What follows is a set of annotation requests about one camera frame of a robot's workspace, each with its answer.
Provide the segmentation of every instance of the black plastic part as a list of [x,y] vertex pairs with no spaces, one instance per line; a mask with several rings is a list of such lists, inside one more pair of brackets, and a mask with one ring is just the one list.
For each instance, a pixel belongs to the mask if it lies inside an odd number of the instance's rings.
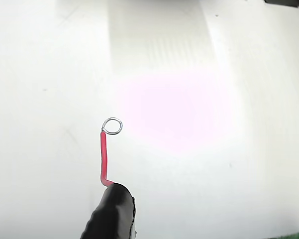
[[105,190],[81,239],[130,239],[135,214],[135,200],[129,190],[114,183]]
[[299,0],[264,0],[266,3],[299,7]]
[[266,3],[285,5],[285,6],[299,6],[299,0],[264,0]]

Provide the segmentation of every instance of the metal ring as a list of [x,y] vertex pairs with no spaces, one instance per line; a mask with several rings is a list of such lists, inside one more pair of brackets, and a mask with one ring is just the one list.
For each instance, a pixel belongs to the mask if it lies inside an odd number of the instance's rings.
[[[111,121],[111,120],[114,120],[114,121],[116,121],[116,122],[119,123],[119,129],[118,129],[118,131],[116,131],[116,132],[110,132],[110,131],[108,131],[108,130],[105,128],[106,124],[107,124],[109,121]],[[101,129],[102,129],[102,131],[104,131],[104,132],[107,133],[107,134],[115,135],[115,134],[118,134],[118,133],[121,132],[121,130],[123,129],[123,123],[122,123],[118,118],[108,118],[108,119],[105,120],[105,122],[103,123]]]

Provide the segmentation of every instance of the pink light spot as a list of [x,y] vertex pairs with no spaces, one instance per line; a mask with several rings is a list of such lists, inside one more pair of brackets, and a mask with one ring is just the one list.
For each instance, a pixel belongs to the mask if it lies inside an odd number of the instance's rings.
[[210,71],[122,80],[119,108],[133,137],[173,152],[217,144],[232,132],[230,90]]

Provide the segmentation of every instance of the red wire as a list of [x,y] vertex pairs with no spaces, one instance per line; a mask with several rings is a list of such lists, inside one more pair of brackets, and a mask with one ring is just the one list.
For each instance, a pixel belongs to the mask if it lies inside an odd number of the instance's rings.
[[100,150],[101,150],[101,172],[100,181],[101,183],[108,187],[114,182],[107,180],[107,148],[106,148],[106,133],[100,133]]

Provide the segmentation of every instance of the white surface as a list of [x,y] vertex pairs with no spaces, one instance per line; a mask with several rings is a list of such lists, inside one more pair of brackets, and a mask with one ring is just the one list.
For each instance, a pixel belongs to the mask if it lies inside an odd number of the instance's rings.
[[299,231],[299,9],[0,1],[0,239],[77,239],[110,180],[139,239]]

